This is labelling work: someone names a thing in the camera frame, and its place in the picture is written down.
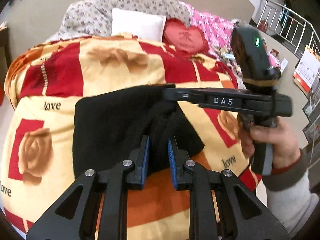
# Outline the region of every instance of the heart pillow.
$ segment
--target heart pillow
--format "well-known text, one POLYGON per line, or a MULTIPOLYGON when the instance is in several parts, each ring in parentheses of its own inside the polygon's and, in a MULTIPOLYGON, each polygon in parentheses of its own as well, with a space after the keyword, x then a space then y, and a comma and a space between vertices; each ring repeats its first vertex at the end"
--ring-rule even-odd
POLYGON ((167 20, 163 33, 165 43, 175 46, 176 50, 183 51, 186 55, 207 53, 209 50, 209 44, 203 31, 196 26, 187 28, 178 19, 167 20))

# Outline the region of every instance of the person's arm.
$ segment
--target person's arm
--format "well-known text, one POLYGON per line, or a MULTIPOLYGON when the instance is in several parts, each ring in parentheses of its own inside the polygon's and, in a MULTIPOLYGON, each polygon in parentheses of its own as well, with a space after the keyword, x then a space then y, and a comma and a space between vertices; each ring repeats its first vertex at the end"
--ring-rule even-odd
POLYGON ((295 134, 280 118, 276 128, 254 126, 248 132, 241 120, 239 126, 245 157, 250 158, 254 153, 253 140, 273 144, 272 175, 263 177, 268 208, 295 240, 309 239, 306 236, 312 232, 320 234, 317 228, 319 197, 310 193, 307 162, 300 153, 295 134))

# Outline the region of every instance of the sleeve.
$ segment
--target sleeve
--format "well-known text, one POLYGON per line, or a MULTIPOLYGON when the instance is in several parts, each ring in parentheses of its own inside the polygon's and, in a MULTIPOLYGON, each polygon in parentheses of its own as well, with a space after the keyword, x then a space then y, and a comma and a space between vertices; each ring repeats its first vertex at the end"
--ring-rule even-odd
POLYGON ((309 228, 309 232, 317 230, 317 214, 320 214, 319 197, 309 190, 306 158, 301 155, 289 169, 273 174, 263 177, 268 208, 288 230, 291 238, 306 239, 301 232, 305 231, 304 228, 309 228))

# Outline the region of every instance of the folded black garment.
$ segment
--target folded black garment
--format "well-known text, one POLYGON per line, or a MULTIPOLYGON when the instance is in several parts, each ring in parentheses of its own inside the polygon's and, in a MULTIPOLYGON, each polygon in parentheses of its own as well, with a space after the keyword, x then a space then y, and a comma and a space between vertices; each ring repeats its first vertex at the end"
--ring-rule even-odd
POLYGON ((83 98, 76 104, 73 134, 75 177, 87 169, 103 171, 139 148, 150 137, 148 173, 169 167, 168 139, 192 157, 204 147, 177 102, 165 101, 165 86, 138 86, 83 98))

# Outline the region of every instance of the metal bolt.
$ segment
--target metal bolt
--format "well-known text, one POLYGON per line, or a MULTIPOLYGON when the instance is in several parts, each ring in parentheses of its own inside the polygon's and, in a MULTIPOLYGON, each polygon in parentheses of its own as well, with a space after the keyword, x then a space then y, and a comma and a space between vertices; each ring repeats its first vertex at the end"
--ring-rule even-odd
POLYGON ((94 170, 88 169, 84 173, 87 177, 91 177, 94 174, 94 170))
POLYGON ((232 176, 232 171, 231 170, 224 170, 223 175, 226 177, 231 177, 232 176))
POLYGON ((123 166, 130 166, 132 164, 132 160, 124 160, 122 164, 123 166))
POLYGON ((195 163, 195 161, 193 161, 193 160, 187 160, 187 161, 186 161, 186 165, 189 166, 189 167, 192 167, 192 166, 195 166, 196 163, 195 163))

